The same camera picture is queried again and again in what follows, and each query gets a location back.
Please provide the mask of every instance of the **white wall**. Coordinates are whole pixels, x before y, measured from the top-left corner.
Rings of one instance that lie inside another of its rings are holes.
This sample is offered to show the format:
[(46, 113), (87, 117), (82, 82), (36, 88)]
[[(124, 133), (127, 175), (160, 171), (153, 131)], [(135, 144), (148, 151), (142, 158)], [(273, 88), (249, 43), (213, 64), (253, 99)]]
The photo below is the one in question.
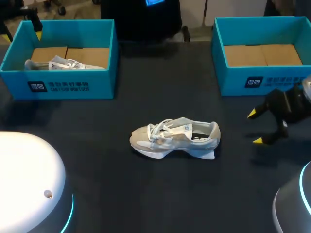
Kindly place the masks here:
[(183, 25), (190, 28), (202, 25), (205, 0), (179, 0)]
[(205, 25), (215, 17), (263, 16), (267, 0), (208, 0)]

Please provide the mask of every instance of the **shoe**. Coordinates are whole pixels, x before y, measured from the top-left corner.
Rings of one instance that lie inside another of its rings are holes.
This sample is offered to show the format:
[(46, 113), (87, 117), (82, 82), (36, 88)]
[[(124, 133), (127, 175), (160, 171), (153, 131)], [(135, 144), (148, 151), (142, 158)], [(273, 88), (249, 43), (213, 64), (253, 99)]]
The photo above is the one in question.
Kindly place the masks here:
[(179, 118), (149, 124), (131, 133), (131, 146), (143, 155), (162, 159), (174, 150), (183, 150), (193, 157), (214, 159), (220, 142), (216, 122), (207, 123)]
[(36, 63), (32, 60), (25, 62), (25, 70), (71, 70), (71, 69), (104, 69), (98, 66), (86, 65), (72, 59), (55, 56), (50, 62)]

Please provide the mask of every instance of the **shoebox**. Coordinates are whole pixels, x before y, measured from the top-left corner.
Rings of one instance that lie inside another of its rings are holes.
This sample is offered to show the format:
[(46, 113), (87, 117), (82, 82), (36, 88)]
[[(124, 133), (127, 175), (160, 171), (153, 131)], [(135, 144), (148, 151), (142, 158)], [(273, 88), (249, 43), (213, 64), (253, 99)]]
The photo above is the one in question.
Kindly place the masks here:
[[(23, 21), (0, 66), (16, 100), (112, 99), (118, 41), (113, 20), (47, 20), (39, 41), (31, 21)], [(54, 56), (105, 69), (24, 71), (27, 59), (48, 62)]]
[(285, 91), (311, 74), (306, 17), (215, 18), (211, 49), (222, 96)]

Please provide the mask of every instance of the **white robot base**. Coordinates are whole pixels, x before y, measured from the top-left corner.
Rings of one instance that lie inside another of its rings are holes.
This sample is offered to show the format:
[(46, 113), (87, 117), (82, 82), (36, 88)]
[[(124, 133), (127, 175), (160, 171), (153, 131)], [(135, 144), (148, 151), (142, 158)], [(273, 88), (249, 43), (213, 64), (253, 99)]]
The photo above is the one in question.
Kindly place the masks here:
[(27, 133), (0, 132), (0, 233), (70, 233), (74, 197), (57, 151)]
[(278, 190), (272, 218), (278, 233), (311, 232), (311, 163)]

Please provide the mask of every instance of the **white dome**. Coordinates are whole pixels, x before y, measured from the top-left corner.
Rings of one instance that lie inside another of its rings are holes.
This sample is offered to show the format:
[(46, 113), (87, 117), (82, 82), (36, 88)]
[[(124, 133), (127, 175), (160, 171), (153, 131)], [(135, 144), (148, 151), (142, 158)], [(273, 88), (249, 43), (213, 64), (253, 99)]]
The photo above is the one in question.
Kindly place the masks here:
[(64, 164), (49, 143), (31, 134), (0, 132), (0, 148), (0, 233), (25, 233), (58, 203)]

